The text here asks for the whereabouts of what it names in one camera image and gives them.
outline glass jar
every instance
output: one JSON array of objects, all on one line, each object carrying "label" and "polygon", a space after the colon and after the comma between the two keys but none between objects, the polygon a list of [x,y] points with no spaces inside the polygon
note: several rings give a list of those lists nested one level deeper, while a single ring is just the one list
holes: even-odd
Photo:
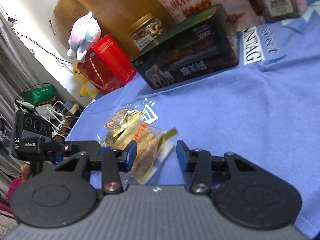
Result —
[{"label": "glass jar", "polygon": [[160,20],[154,19],[152,14],[148,13],[136,21],[128,30],[132,33],[131,41],[133,44],[139,50],[142,50],[156,37],[161,35],[166,28]]}]

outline black gift box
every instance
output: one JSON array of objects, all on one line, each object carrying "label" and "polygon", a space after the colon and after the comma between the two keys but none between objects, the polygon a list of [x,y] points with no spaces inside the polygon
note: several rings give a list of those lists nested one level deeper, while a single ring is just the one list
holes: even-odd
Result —
[{"label": "black gift box", "polygon": [[236,35],[226,19],[221,5],[211,7],[158,36],[131,64],[154,90],[234,67]]}]

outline blue fabric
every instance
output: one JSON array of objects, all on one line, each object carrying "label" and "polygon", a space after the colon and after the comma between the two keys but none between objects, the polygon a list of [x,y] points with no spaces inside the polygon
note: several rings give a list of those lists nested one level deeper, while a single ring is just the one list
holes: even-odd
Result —
[{"label": "blue fabric", "polygon": [[[313,238],[320,231],[320,0],[307,1],[315,4],[303,17],[257,27],[264,61],[243,65],[239,34],[238,67],[156,91],[136,75],[88,106],[68,139],[97,140],[116,111],[147,104],[146,118],[155,114],[155,126],[176,127],[190,148],[236,152],[294,185],[303,198],[295,225]],[[269,38],[276,52],[269,53]],[[92,177],[98,187],[99,174]],[[157,183],[184,182],[171,153]]]}]

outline cardboard box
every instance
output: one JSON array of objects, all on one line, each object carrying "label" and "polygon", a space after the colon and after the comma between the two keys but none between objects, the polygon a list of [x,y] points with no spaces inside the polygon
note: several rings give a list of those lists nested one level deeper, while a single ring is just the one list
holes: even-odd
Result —
[{"label": "cardboard box", "polygon": [[84,59],[78,69],[103,95],[123,87],[136,74],[130,58],[109,35],[93,45]]},{"label": "cardboard box", "polygon": [[221,5],[185,20],[154,39],[131,61],[155,90],[236,66],[236,35]]}]

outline green bag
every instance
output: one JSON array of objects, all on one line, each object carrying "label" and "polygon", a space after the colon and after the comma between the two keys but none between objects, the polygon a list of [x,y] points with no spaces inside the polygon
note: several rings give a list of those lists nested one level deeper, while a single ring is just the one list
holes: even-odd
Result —
[{"label": "green bag", "polygon": [[19,96],[21,96],[25,102],[33,104],[34,106],[44,101],[50,100],[55,96],[54,86],[51,84],[38,84],[33,87],[27,88]]}]

